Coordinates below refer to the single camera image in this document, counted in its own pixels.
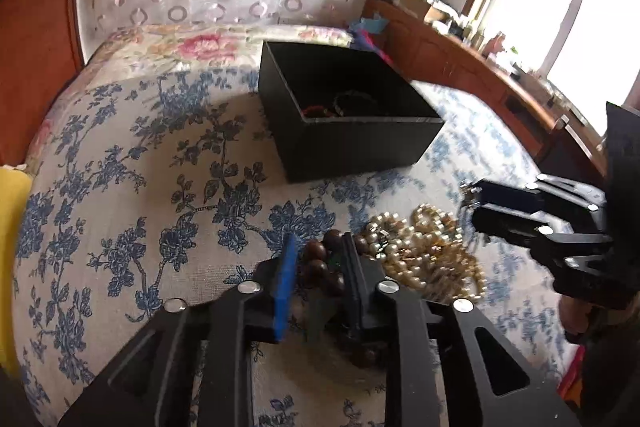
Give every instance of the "bedspread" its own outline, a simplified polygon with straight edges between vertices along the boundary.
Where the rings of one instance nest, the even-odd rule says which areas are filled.
[[[522,185],[537,174],[484,103],[416,83],[446,120],[416,165],[287,184],[257,79],[250,64],[145,74],[86,84],[59,108],[14,280],[22,379],[44,425],[55,425],[165,299],[215,298],[279,254],[288,232],[306,241],[333,227],[354,231],[373,213],[409,216],[425,201],[455,211],[463,179]],[[482,310],[559,378],[572,353],[548,272],[497,239],[477,255],[488,277]],[[292,318],[285,346],[252,346],[256,425],[381,426],[384,381],[319,374],[303,328]]]
[[[59,95],[31,142],[27,168],[37,174],[51,130],[67,106],[88,89],[137,76],[191,71],[207,67],[238,68],[248,76],[260,67],[262,42],[308,42],[349,46],[340,29],[295,25],[215,25],[184,23],[134,26],[111,34],[78,77]]]

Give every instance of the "bottle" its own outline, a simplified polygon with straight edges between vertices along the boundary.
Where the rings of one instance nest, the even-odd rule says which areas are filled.
[[[484,48],[482,49],[482,57],[487,58],[491,54],[497,55],[498,53],[503,52],[504,39],[504,33],[498,32],[498,34],[493,39],[490,39],[489,42],[485,44]]]
[[[474,32],[474,26],[472,24],[471,21],[466,23],[465,29],[462,30],[462,39],[463,42],[469,42],[469,39],[471,38],[471,35]]]
[[[470,45],[476,51],[480,51],[482,43],[484,42],[484,30],[478,30],[476,34],[471,38]]]

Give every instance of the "wooden cabinet door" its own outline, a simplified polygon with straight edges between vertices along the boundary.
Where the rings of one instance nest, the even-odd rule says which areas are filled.
[[[484,96],[482,96],[484,94],[482,92],[482,86],[484,84],[475,73],[463,68],[459,64],[455,64],[447,74],[449,75],[449,85],[451,87],[455,87],[460,91],[470,92],[479,98],[484,98]]]
[[[480,74],[474,73],[460,64],[452,65],[447,74],[451,87],[470,92],[492,107],[504,96],[504,84],[495,75],[488,78],[487,82]]]
[[[417,40],[411,30],[400,21],[389,21],[386,26],[386,54],[391,57],[396,68],[408,80],[412,79],[412,63],[417,48]]]
[[[418,40],[412,79],[449,86],[449,55],[440,46],[424,38]]]

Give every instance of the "yellow object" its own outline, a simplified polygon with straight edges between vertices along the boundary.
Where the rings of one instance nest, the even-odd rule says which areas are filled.
[[[14,258],[30,189],[31,178],[27,174],[0,168],[0,365],[15,378],[18,377],[18,359],[11,319]]]

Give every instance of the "open black box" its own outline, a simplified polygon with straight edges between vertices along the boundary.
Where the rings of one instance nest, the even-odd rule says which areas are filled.
[[[336,95],[349,90],[366,93],[388,116],[303,116],[306,107],[334,107]],[[265,41],[258,92],[290,182],[412,165],[444,124],[372,52]]]

